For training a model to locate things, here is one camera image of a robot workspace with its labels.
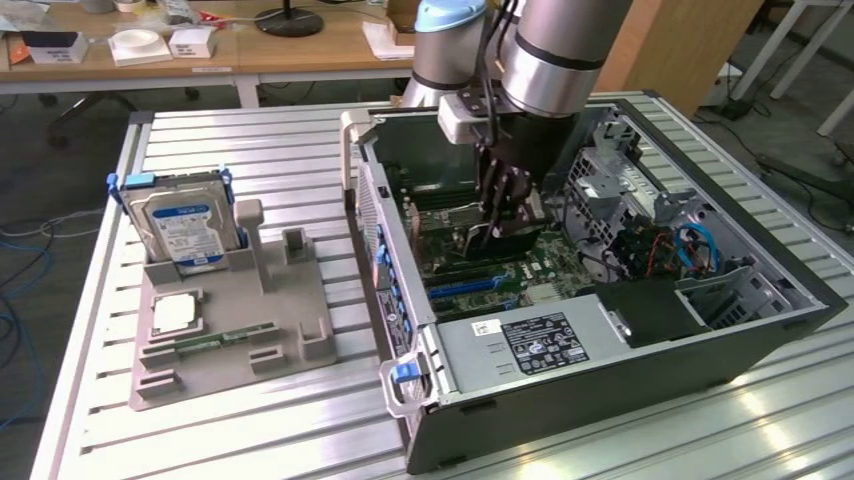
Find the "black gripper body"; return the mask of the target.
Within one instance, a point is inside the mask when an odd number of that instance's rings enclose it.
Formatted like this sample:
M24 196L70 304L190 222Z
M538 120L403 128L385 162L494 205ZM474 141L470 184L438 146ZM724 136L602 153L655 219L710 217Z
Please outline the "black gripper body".
M559 159L579 118L579 114L563 118L502 115L497 158L531 175L545 175Z

